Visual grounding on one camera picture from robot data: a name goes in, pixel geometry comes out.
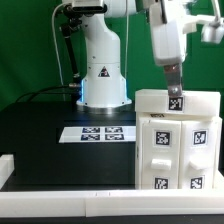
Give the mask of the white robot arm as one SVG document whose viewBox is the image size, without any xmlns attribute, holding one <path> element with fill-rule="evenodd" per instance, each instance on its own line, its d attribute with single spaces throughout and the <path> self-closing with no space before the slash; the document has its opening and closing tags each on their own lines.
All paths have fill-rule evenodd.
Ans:
<svg viewBox="0 0 224 224">
<path fill-rule="evenodd" d="M 92 111 L 112 112 L 131 103 L 126 78 L 120 69 L 120 39 L 106 18 L 149 15 L 155 63 L 164 68 L 168 96 L 182 96 L 182 63 L 186 57 L 187 9 L 191 0 L 62 0 L 70 28 L 83 30 L 87 73 L 81 79 L 77 105 Z"/>
</svg>

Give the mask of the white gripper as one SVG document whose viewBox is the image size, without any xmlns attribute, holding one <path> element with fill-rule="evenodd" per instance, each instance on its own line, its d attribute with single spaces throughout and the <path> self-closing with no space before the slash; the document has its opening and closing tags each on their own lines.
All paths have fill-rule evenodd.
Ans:
<svg viewBox="0 0 224 224">
<path fill-rule="evenodd" d="M 179 1 L 158 1 L 150 6 L 149 15 L 155 64 L 165 66 L 168 95 L 180 97 L 182 65 L 179 63 L 186 57 L 184 8 Z"/>
</svg>

